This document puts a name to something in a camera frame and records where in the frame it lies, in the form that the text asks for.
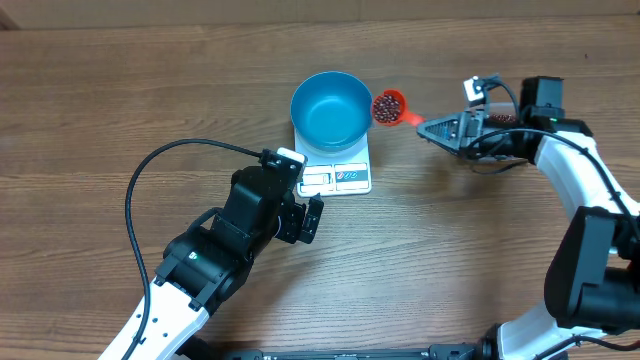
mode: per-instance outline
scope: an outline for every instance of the kitchen scale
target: kitchen scale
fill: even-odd
[[[316,150],[295,131],[296,152],[307,157],[298,183],[298,195],[311,197],[368,194],[371,191],[371,162],[367,134],[348,149],[337,153]]]

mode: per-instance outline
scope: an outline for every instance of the wooden table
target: wooden table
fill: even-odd
[[[471,75],[500,72],[516,90],[527,76],[563,77],[568,115],[640,198],[637,16],[2,32],[0,357],[96,358],[142,295],[123,217],[142,158],[185,137],[291,147],[294,89],[332,69],[373,93],[400,88],[430,118],[463,108]],[[474,175],[407,126],[373,129],[369,144],[371,194],[327,198],[311,245],[270,244],[201,337],[421,347],[474,341],[541,299],[568,220],[535,168]],[[133,202],[148,269],[251,163],[190,146],[149,166]]]

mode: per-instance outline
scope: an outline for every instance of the white scale base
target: white scale base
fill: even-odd
[[[302,182],[297,185],[298,195],[354,195],[371,191],[371,162],[366,134],[349,149],[335,154],[313,149],[297,132],[294,138],[296,152],[308,159]]]

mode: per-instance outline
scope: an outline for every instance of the blue bowl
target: blue bowl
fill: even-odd
[[[314,148],[338,152],[353,146],[371,126],[371,92],[353,75],[338,71],[305,80],[291,99],[291,121]]]

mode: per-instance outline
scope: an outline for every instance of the red cup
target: red cup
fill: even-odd
[[[385,90],[382,95],[377,96],[374,100],[373,100],[373,104],[375,104],[376,100],[378,100],[379,98],[385,96],[385,95],[391,95],[394,97],[394,99],[396,99],[399,103],[400,103],[400,115],[398,116],[398,119],[396,121],[392,121],[392,122],[380,122],[377,121],[376,122],[380,125],[383,126],[396,126],[398,124],[400,124],[403,121],[408,122],[409,124],[411,124],[412,126],[418,126],[421,123],[425,122],[426,119],[418,114],[414,114],[411,111],[409,111],[409,105],[407,104],[407,99],[404,97],[404,95],[399,91],[399,90],[395,90],[395,89],[387,89]],[[375,119],[375,113],[373,111],[373,105],[371,105],[371,116],[373,117],[373,119]]]

